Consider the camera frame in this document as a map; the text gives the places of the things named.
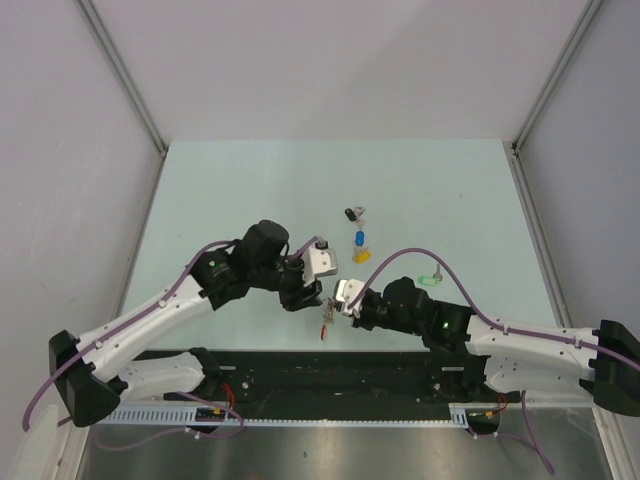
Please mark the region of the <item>red handled metal keyring holder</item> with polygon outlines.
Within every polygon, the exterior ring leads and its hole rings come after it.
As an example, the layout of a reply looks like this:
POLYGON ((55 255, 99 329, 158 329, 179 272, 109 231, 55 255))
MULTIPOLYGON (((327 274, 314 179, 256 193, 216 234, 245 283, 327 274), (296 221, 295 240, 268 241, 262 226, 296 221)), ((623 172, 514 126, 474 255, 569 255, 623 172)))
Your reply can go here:
POLYGON ((320 330, 320 340, 326 341, 328 338, 329 328, 334 324, 336 317, 340 314, 341 306, 339 302, 327 298, 323 302, 322 325, 320 330))

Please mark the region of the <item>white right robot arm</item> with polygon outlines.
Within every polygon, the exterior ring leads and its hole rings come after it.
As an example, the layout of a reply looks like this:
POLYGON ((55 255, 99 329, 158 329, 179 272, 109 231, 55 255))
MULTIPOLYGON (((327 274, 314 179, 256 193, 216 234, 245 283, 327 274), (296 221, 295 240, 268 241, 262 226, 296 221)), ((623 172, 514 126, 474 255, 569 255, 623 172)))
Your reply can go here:
POLYGON ((590 398, 619 415, 639 414, 639 341, 619 322, 537 330, 483 319, 469 306, 430 298, 408 277, 381 292, 362 281, 341 280, 334 299, 354 328, 414 335, 433 354, 470 361, 461 388, 473 401, 494 392, 528 391, 590 398))

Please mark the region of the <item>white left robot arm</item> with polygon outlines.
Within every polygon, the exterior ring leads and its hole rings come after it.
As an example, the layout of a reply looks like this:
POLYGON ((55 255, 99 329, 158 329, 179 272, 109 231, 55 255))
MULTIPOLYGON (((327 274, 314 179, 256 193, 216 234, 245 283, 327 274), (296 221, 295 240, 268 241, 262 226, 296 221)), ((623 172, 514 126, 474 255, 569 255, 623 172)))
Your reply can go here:
POLYGON ((201 248, 171 285, 133 311, 79 336, 67 330, 54 335, 49 341, 50 377, 69 421, 92 426, 129 400, 214 397, 223 372, 207 349, 151 360, 139 356, 186 322, 252 289, 277 293, 289 312, 321 305, 321 280, 337 274, 337 254, 321 237, 294 253, 288 246, 284 227, 261 220, 240 239, 201 248))

